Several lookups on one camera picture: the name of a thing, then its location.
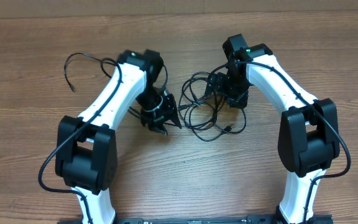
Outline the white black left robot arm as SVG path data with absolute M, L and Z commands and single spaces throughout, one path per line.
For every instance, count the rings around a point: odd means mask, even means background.
M 127 112 L 139 116 L 150 131 L 167 134 L 166 125 L 181 127 L 174 96 L 154 86 L 166 66 L 159 52 L 126 50 L 117 60 L 108 84 L 77 117 L 58 125 L 55 173 L 75 194 L 83 217 L 78 223 L 115 223 L 109 187 L 117 169 L 116 131 Z

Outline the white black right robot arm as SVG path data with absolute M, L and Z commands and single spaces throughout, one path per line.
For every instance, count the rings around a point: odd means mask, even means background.
M 277 147 L 287 178 L 272 223 L 332 223 L 331 215 L 315 214 L 313 204 L 321 179 L 339 156 L 336 105 L 299 86 L 265 44 L 226 41 L 223 50 L 227 73 L 214 70 L 206 93 L 222 93 L 232 107 L 243 109 L 249 87 L 256 86 L 280 114 Z

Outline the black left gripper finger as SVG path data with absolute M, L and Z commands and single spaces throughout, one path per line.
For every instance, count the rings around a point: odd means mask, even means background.
M 150 131 L 153 131 L 153 132 L 156 132 L 156 133 L 163 134 L 163 135 L 167 135 L 167 134 L 168 134 L 166 128 L 165 128 L 164 125 L 162 125 L 162 124 L 160 124 L 160 125 L 150 125 L 150 126 L 149 126 L 149 130 L 150 130 Z
M 178 128 L 182 128 L 180 119 L 178 117 L 178 112 L 176 108 L 172 108 L 169 112 L 169 120 Z

